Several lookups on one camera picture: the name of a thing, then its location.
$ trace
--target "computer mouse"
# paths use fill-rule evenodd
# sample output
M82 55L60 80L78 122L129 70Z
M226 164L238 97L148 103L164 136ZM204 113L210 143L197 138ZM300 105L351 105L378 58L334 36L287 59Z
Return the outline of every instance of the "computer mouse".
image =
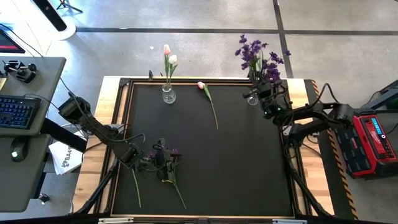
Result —
M27 156L29 145L28 136L18 136L11 142L11 159L14 162L22 162Z

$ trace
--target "keyboard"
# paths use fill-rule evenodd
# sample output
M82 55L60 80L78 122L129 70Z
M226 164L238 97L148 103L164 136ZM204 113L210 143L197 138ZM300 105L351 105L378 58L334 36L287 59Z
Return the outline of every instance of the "keyboard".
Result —
M0 95L0 128L29 129L40 98Z

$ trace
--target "white paper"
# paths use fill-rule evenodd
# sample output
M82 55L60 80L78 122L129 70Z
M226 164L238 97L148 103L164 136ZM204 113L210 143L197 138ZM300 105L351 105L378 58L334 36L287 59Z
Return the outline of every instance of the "white paper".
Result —
M83 137L81 132L75 132L75 135ZM76 149L67 146L62 142L56 142L49 146L54 161L54 169L57 175L63 175L76 169L81 165L82 153Z

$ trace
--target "wooden table frame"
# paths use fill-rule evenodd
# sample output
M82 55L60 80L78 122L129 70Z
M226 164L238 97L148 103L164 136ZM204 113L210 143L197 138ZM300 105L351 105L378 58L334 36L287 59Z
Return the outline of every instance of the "wooden table frame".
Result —
M98 98L98 104L95 111L96 119L103 124L123 124L128 118L129 109L131 102L131 91L132 85L130 80L134 79L135 82L147 82L147 77L104 77L101 91ZM154 82L163 81L163 77L155 77ZM173 82L187 82L188 80L214 80L230 83L248 83L247 78L210 78L210 77L176 77L173 78ZM303 106L308 103L307 92L302 79L287 79L289 87L289 97L293 101L293 108ZM311 119L303 119L297 121L298 123L307 123ZM95 136L91 136L88 140L87 147L99 143L99 139ZM308 140L304 140L306 145L319 151L318 144L314 144ZM86 202L86 200L93 193L97 187L100 178L105 175L107 167L112 164L114 155L110 149L104 144L93 147L85 153L80 175L76 185L75 196L73 198L73 204L75 208L80 208ZM298 152L298 156L293 160L294 165L297 168L303 168L300 174L305 176L305 180L308 184L308 188L314 194L315 198L320 202L323 208L330 214L334 214L333 206L331 203L331 197L328 190L328 183L326 180L325 170L323 168L322 159L319 158L315 153L307 150L305 147L301 147ZM109 192L114 191L116 179L110 181L103 191L101 200L98 201L96 206L90 212L108 212L111 214L111 204L114 200L114 194ZM302 191L295 184L294 196L292 203L296 204L296 207L300 209L302 214L313 214L316 213L311 211L308 202L304 199ZM131 215L130 217L141 217L142 215ZM197 216L183 216L184 218L214 218L214 217L197 217ZM224 217L224 218L253 218L253 217ZM266 217L266 218L291 218L291 217Z

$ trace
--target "glass vase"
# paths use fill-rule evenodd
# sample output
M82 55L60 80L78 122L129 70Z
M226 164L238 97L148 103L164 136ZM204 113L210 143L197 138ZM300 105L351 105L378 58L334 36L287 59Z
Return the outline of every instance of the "glass vase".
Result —
M164 84L162 86L162 91L163 91L162 97L165 103L172 104L177 99L177 95L175 94L171 84L169 83Z
M248 98L248 103L252 106L257 105L259 103L259 98L255 93L252 93Z

